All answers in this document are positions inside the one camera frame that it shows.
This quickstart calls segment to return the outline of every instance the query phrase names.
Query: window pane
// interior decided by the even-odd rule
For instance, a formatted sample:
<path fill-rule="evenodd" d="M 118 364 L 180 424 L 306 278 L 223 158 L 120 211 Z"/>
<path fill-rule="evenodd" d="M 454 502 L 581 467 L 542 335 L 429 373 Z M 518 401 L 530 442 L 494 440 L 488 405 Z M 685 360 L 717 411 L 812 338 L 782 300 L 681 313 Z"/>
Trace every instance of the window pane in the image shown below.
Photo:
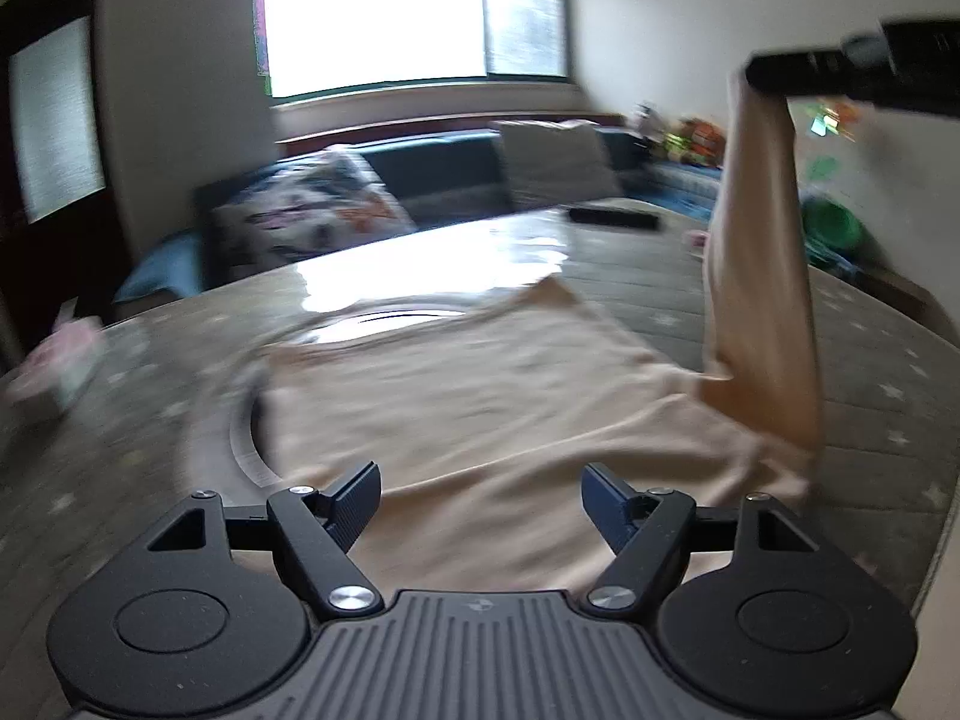
<path fill-rule="evenodd" d="M 483 76 L 482 0 L 264 0 L 274 97 Z"/>
<path fill-rule="evenodd" d="M 30 221 L 104 188 L 90 81 L 88 18 L 10 59 L 17 171 Z"/>
<path fill-rule="evenodd" d="M 487 0 L 490 72 L 565 76 L 562 0 Z"/>

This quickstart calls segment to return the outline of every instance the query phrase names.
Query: beige pillow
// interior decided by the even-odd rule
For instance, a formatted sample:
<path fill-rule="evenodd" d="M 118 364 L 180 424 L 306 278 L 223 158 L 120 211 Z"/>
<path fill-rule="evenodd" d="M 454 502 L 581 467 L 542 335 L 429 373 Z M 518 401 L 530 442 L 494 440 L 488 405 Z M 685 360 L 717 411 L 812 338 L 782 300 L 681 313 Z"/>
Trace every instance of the beige pillow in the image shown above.
<path fill-rule="evenodd" d="M 623 196 L 592 122 L 497 122 L 496 128 L 518 209 Z"/>

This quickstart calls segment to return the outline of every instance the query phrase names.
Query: floral pillow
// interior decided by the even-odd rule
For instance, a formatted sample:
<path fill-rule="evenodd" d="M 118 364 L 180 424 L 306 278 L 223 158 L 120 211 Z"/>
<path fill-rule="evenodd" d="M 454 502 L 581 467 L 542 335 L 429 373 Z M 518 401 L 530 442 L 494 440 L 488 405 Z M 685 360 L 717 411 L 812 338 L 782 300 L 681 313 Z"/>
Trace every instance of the floral pillow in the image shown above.
<path fill-rule="evenodd" d="M 235 277 L 416 230 L 367 161 L 347 146 L 330 146 L 254 184 L 216 214 L 227 247 L 246 250 L 242 259 L 251 260 L 242 272 L 234 269 Z"/>

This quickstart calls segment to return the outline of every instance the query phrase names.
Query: table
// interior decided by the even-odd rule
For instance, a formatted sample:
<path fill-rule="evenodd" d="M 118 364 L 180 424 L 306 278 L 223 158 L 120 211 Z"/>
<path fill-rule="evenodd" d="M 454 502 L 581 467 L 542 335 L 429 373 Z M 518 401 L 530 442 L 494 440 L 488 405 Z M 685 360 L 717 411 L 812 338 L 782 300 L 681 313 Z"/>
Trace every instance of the table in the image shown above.
<path fill-rule="evenodd" d="M 43 637 L 72 587 L 196 485 L 256 494 L 203 452 L 227 445 L 224 415 L 250 394 L 263 341 L 322 325 L 352 333 L 336 322 L 397 307 L 466 310 L 560 274 L 680 365 L 699 368 L 701 262 L 683 232 L 701 225 L 654 210 L 659 232 L 571 225 L 550 210 L 419 233 L 107 329 L 109 354 L 72 412 L 19 436 L 0 463 L 3 716 L 64 711 Z M 827 447 L 808 512 L 911 603 L 923 597 L 952 510 L 960 353 L 832 276 L 810 274 Z"/>

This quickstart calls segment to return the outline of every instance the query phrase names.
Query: garment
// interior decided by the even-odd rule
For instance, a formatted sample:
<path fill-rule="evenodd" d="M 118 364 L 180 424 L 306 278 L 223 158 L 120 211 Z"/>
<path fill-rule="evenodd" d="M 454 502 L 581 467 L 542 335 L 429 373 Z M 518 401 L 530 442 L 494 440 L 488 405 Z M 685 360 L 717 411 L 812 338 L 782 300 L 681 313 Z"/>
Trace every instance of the garment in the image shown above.
<path fill-rule="evenodd" d="M 611 553 L 583 466 L 705 506 L 805 493 L 820 443 L 808 274 L 783 100 L 731 84 L 704 277 L 706 373 L 677 367 L 549 278 L 505 302 L 349 347 L 277 346 L 268 441 L 289 483 L 383 474 L 352 557 L 395 589 L 585 589 Z M 695 560 L 692 570 L 715 566 Z"/>

